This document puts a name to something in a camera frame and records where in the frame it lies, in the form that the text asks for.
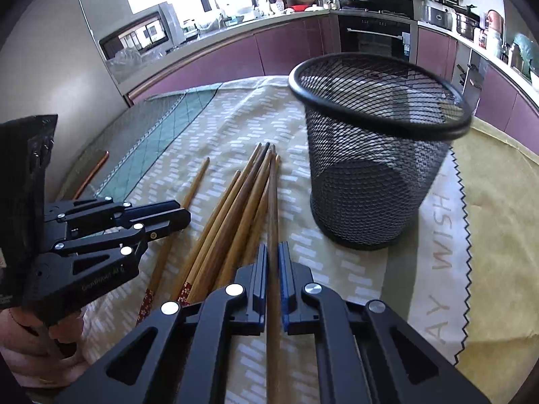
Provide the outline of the person left hand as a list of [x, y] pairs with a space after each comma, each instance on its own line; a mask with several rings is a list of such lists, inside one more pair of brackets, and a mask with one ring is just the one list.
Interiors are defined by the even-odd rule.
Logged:
[[55, 359], [36, 333], [41, 322], [20, 307], [1, 312], [1, 355], [18, 383], [27, 388], [65, 387], [89, 367], [79, 350]]

